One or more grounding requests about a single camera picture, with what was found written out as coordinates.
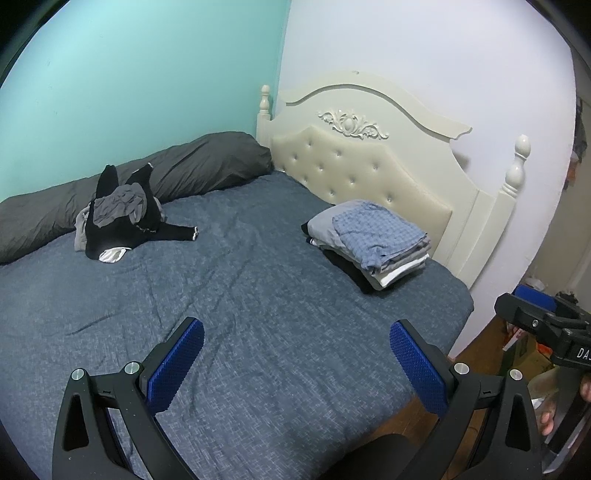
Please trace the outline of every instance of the bed frame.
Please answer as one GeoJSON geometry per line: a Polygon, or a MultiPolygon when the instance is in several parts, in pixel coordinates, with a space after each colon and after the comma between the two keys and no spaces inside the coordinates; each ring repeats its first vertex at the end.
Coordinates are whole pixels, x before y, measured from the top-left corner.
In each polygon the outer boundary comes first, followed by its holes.
{"type": "Polygon", "coordinates": [[[280,92],[271,120],[261,89],[256,139],[281,170],[321,199],[367,199],[418,224],[431,256],[471,287],[499,241],[522,186],[530,141],[521,135],[496,197],[459,166],[450,139],[471,127],[429,111],[382,77],[332,73],[280,92]]]}

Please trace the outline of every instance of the wooden floor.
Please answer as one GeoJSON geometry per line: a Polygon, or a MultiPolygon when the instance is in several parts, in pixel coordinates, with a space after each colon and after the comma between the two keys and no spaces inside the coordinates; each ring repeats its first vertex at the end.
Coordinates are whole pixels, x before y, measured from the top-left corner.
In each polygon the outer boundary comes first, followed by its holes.
{"type": "MultiPolygon", "coordinates": [[[[505,329],[503,321],[499,318],[494,318],[455,361],[464,362],[473,372],[496,375],[501,366],[504,339],[505,329]]],[[[470,427],[466,431],[462,444],[458,448],[456,456],[443,480],[451,480],[460,474],[466,466],[484,415],[485,410],[478,410],[472,416],[470,427]]],[[[415,397],[396,416],[378,428],[367,441],[387,433],[400,433],[419,446],[425,441],[436,421],[437,416],[426,412],[423,405],[415,397]]]]}

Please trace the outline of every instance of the stack of clothes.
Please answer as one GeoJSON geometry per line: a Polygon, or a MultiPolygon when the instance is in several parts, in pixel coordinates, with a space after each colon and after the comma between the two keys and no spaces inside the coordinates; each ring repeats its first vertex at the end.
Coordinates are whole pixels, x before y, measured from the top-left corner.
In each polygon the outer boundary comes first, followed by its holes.
{"type": "Polygon", "coordinates": [[[422,269],[431,248],[417,225],[366,200],[331,207],[303,228],[309,243],[352,262],[376,290],[422,269]]]}

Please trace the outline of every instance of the blue gripper pad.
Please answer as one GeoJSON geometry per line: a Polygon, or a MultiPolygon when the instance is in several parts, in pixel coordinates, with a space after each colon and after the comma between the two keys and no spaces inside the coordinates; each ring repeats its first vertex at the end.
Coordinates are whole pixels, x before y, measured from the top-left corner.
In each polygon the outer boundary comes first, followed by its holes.
{"type": "Polygon", "coordinates": [[[400,322],[390,327],[390,348],[425,409],[442,418],[447,411],[445,382],[400,322]]]}
{"type": "Polygon", "coordinates": [[[152,415],[166,410],[203,347],[205,329],[195,319],[148,380],[146,404],[152,415]]]}

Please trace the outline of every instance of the finger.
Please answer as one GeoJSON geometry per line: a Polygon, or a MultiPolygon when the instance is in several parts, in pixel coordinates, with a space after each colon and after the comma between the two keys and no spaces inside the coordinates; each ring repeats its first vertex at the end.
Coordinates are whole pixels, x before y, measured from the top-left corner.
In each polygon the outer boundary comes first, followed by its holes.
{"type": "Polygon", "coordinates": [[[550,414],[550,417],[552,419],[556,415],[556,405],[557,405],[557,402],[556,401],[551,401],[550,403],[548,403],[548,406],[545,409],[546,412],[548,412],[550,414]]]}
{"type": "Polygon", "coordinates": [[[544,437],[546,437],[546,436],[550,435],[550,433],[552,433],[552,430],[554,430],[554,419],[550,419],[550,421],[548,422],[548,425],[545,425],[541,429],[541,434],[544,437]]]}
{"type": "Polygon", "coordinates": [[[591,403],[591,375],[589,374],[581,380],[581,397],[585,402],[591,403]]]}

